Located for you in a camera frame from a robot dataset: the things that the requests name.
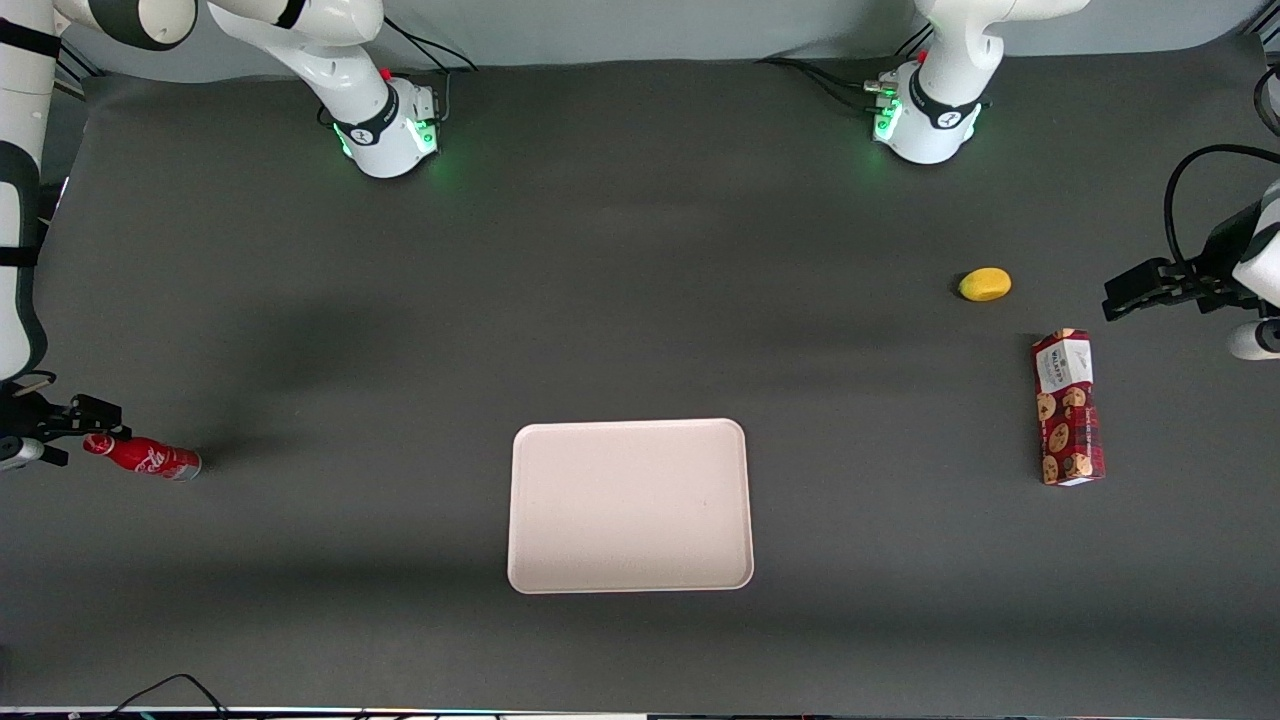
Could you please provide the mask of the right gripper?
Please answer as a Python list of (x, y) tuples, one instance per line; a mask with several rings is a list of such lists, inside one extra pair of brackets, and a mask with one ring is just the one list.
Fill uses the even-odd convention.
[[(115, 404), (88, 395), (74, 395), (69, 410), (47, 401), (41, 389), (54, 384), (56, 378), (38, 378), (29, 386), (17, 379), (1, 383), (1, 434), (17, 438), (54, 441), (72, 436), (101, 434), (115, 439), (128, 438), (128, 425), (123, 410)], [(65, 450), (40, 443), (41, 462), (65, 468), (69, 454)]]

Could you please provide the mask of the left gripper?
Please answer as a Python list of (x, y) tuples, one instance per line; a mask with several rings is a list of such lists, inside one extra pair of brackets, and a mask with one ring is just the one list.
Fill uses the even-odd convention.
[(1199, 255), (1181, 263), (1151, 258), (1129, 270), (1129, 282), (1107, 282), (1103, 286), (1103, 318), (1117, 322), (1138, 310), (1194, 302), (1201, 313), (1225, 307), (1261, 311), (1263, 302), (1244, 284), (1235, 281), (1233, 270), (1243, 259), (1252, 241), (1261, 214), (1261, 201), (1254, 201), (1217, 224)]

